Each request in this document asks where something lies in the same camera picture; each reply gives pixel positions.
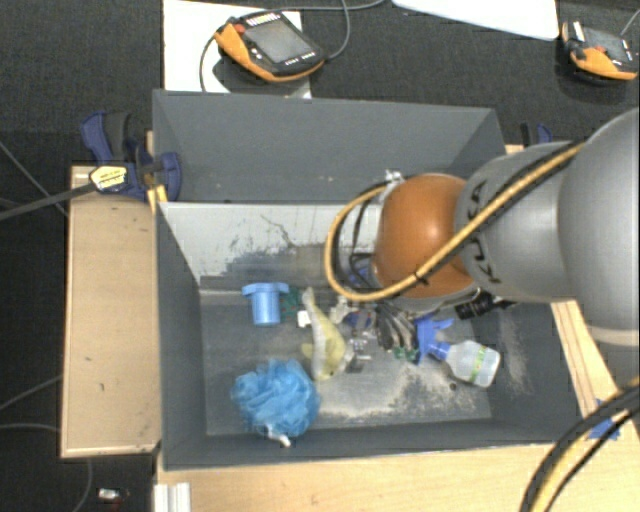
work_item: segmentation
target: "blue cap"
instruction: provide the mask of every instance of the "blue cap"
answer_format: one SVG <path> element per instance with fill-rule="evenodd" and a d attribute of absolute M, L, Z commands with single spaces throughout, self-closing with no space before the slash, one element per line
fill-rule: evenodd
<path fill-rule="evenodd" d="M 418 350 L 420 360 L 430 354 L 440 361 L 444 361 L 449 354 L 451 345 L 445 341 L 436 341 L 436 333 L 453 324 L 453 318 L 446 320 L 433 320 L 433 315 L 426 315 L 413 321 L 416 326 L 416 338 L 418 338 Z"/>
<path fill-rule="evenodd" d="M 285 283 L 252 283 L 242 288 L 242 295 L 251 297 L 253 325 L 280 323 L 280 293 L 289 293 Z"/>

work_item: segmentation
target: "yellow cable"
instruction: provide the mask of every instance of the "yellow cable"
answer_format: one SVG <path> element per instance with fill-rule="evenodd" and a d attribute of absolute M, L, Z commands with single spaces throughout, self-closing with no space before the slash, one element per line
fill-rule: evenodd
<path fill-rule="evenodd" d="M 380 290 L 376 290 L 374 292 L 369 293 L 360 293 L 348 290 L 344 286 L 342 286 L 338 280 L 336 279 L 335 273 L 333 271 L 332 265 L 332 252 L 334 243 L 339 243 L 339 241 L 335 240 L 336 231 L 338 226 L 344 222 L 347 215 L 351 213 L 351 211 L 358 206 L 359 204 L 364 203 L 365 201 L 375 197 L 387 187 L 386 185 L 381 185 L 376 187 L 359 197 L 356 197 L 349 204 L 347 204 L 336 216 L 331 227 L 329 228 L 329 233 L 327 235 L 327 241 L 324 246 L 324 270 L 327 276 L 327 280 L 329 281 L 329 285 L 336 293 L 345 296 L 347 299 L 354 302 L 375 302 L 384 299 L 388 299 L 397 295 L 404 291 L 407 287 L 413 286 L 416 284 L 422 277 L 424 277 L 427 273 L 429 273 L 436 265 L 438 265 L 444 258 L 446 258 L 453 250 L 455 250 L 460 243 L 462 243 L 465 238 L 476 228 L 480 227 L 489 217 L 495 214 L 500 208 L 504 207 L 507 202 L 509 202 L 513 197 L 519 194 L 523 189 L 531 185 L 536 180 L 543 177 L 545 174 L 551 172 L 559 165 L 563 164 L 567 160 L 573 158 L 578 151 L 582 148 L 584 144 L 578 144 L 569 148 L 568 150 L 560 153 L 559 155 L 551 158 L 549 161 L 539 165 L 533 171 L 531 171 L 526 176 L 522 177 L 516 183 L 505 189 L 500 195 L 498 195 L 495 199 L 489 202 L 479 213 L 474 217 L 474 219 L 469 222 L 469 224 L 465 225 L 460 231 L 458 231 L 444 246 L 442 246 L 431 258 L 429 258 L 426 262 L 422 264 L 415 272 L 415 274 L 411 274 L 401 281 L 394 283 L 386 288 L 382 288 Z"/>

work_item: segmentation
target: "blue mesh sponge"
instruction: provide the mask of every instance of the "blue mesh sponge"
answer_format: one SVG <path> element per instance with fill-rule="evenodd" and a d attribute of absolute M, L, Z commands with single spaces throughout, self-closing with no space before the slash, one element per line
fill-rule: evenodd
<path fill-rule="evenodd" d="M 290 437 L 302 435 L 320 409 L 316 388 L 295 359 L 270 359 L 255 371 L 241 375 L 231 389 L 248 430 L 290 446 Z"/>

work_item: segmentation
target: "dust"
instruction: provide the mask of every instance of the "dust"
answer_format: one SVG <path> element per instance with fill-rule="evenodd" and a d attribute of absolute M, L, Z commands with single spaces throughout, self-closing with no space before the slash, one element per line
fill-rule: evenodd
<path fill-rule="evenodd" d="M 527 372 L 527 356 L 518 336 L 518 328 L 510 315 L 501 315 L 500 339 L 504 350 L 502 358 L 504 370 L 510 377 L 509 390 L 513 394 L 531 394 L 533 392 L 529 374 Z"/>

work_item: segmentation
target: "blue clamp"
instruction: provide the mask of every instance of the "blue clamp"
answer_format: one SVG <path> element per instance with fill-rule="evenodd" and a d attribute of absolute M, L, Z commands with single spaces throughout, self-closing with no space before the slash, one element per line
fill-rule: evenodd
<path fill-rule="evenodd" d="M 453 318 L 445 320 L 434 320 L 433 313 L 416 318 L 413 321 L 416 326 L 416 338 L 418 340 L 418 351 L 420 352 L 417 362 L 420 363 L 427 354 L 436 359 L 444 360 L 449 352 L 449 343 L 436 341 L 436 333 L 453 324 Z"/>
<path fill-rule="evenodd" d="M 169 201 L 180 193 L 182 169 L 176 153 L 163 153 L 154 160 L 144 146 L 128 137 L 128 113 L 106 114 L 99 111 L 87 117 L 80 125 L 80 135 L 98 165 L 117 163 L 127 169 L 124 186 L 103 191 L 146 201 L 147 190 L 153 185 L 164 185 Z"/>

